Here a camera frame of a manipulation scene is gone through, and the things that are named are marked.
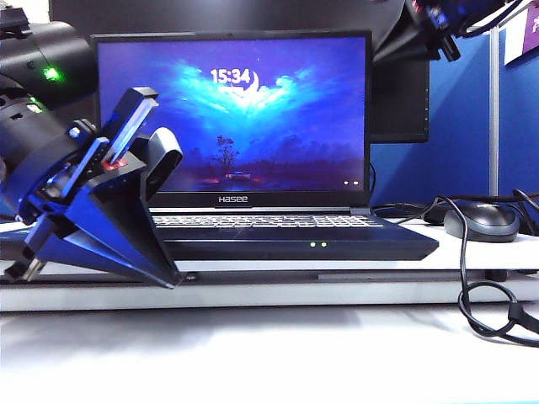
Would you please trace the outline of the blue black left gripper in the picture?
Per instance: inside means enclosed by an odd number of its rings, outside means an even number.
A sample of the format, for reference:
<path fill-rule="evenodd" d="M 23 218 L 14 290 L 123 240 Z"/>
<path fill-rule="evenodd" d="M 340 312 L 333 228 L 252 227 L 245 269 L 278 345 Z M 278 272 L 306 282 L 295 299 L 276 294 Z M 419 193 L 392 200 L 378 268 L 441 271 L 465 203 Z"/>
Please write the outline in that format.
<path fill-rule="evenodd" d="M 85 120 L 62 125 L 20 87 L 4 90 L 3 200 L 30 226 L 8 279 L 29 281 L 55 262 L 163 287 L 181 282 L 147 208 L 149 167 L 131 152 L 156 106 L 152 88 L 130 88 L 96 130 Z"/>

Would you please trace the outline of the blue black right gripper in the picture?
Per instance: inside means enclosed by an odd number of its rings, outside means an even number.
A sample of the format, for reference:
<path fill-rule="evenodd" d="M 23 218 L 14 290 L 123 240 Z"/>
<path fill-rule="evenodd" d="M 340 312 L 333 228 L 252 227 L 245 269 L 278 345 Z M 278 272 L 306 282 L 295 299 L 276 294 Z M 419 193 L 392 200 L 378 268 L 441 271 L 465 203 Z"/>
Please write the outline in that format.
<path fill-rule="evenodd" d="M 373 3 L 373 62 L 456 61 L 461 53 L 455 37 L 458 28 L 448 1 Z"/>

